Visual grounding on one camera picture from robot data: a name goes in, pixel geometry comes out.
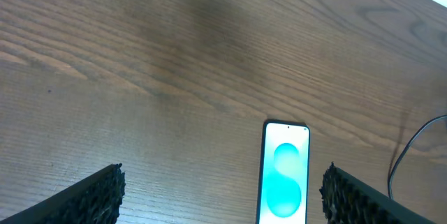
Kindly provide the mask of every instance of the phone bezel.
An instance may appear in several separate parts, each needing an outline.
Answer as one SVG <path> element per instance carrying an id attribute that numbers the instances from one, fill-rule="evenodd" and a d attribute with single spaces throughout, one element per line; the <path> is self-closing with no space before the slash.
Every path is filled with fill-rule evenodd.
<path id="1" fill-rule="evenodd" d="M 309 148 L 307 149 L 307 185 L 306 185 L 306 218 L 305 223 L 307 223 L 307 202 L 308 202 L 308 195 L 309 195 L 309 164 L 310 164 L 310 139 L 311 139 L 311 132 L 310 128 L 305 123 L 297 123 L 292 121 L 283 121 L 278 119 L 267 119 L 264 121 L 263 124 L 263 139 L 262 139 L 262 146 L 261 146 L 261 162 L 259 165 L 259 182 L 258 182 L 258 206 L 256 207 L 256 224 L 259 224 L 259 218 L 261 215 L 261 193 L 262 193 L 262 186 L 263 186 L 263 173 L 264 173 L 264 151 L 265 151 L 265 132 L 267 130 L 267 125 L 270 123 L 274 124 L 285 124 L 287 126 L 303 126 L 307 128 L 309 131 Z"/>

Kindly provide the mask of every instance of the phone screen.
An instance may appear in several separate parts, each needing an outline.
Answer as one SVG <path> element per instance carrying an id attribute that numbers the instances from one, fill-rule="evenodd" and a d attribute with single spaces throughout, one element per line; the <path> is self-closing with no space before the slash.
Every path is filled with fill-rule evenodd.
<path id="1" fill-rule="evenodd" d="M 306 223 L 310 130 L 267 121 L 263 131 L 256 223 Z"/>

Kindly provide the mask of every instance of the black wire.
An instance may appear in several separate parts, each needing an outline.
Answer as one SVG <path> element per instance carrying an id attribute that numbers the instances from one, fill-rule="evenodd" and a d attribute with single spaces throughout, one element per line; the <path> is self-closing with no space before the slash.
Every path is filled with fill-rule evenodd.
<path id="1" fill-rule="evenodd" d="M 435 121 L 438 121 L 440 119 L 443 118 L 447 118 L 447 114 L 446 115 L 442 115 L 439 117 L 435 117 L 434 119 L 431 119 L 430 121 L 428 121 L 427 123 L 425 123 L 415 134 L 414 136 L 410 139 L 410 141 L 408 141 L 408 143 L 406 144 L 404 150 L 402 151 L 402 153 L 399 155 L 399 158 L 397 158 L 396 163 L 393 166 L 393 169 L 391 170 L 391 173 L 388 175 L 388 197 L 391 200 L 394 200 L 393 197 L 393 190 L 391 188 L 392 184 L 393 184 L 393 179 L 394 179 L 394 173 L 396 173 L 396 169 L 397 166 L 399 165 L 400 161 L 402 161 L 402 159 L 404 158 L 406 152 L 408 151 L 408 149 L 410 149 L 411 145 L 413 144 L 414 140 L 432 123 L 434 123 Z"/>

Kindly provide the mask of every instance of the wooden tabletop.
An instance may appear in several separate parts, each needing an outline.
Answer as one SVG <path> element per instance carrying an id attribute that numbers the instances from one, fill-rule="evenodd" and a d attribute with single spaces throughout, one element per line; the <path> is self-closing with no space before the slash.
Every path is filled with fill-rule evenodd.
<path id="1" fill-rule="evenodd" d="M 331 161 L 386 193 L 447 112 L 430 0 L 0 0 L 0 219 L 123 163 L 119 223 L 253 223 L 267 118 L 312 131 L 309 223 Z M 446 124 L 395 199 L 445 222 Z"/>

